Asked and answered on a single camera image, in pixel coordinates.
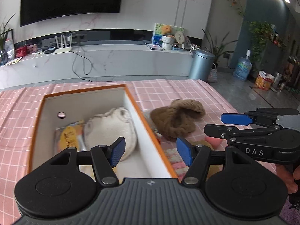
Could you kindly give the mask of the person's right hand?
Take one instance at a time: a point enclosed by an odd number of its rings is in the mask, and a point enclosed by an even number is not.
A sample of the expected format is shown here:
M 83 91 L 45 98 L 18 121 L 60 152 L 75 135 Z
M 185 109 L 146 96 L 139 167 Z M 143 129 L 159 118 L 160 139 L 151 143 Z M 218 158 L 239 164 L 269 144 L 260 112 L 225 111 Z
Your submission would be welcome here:
M 294 194 L 298 190 L 298 185 L 295 183 L 300 178 L 300 169 L 297 167 L 293 173 L 289 172 L 283 165 L 276 165 L 276 175 L 280 177 L 286 184 L 288 193 Z

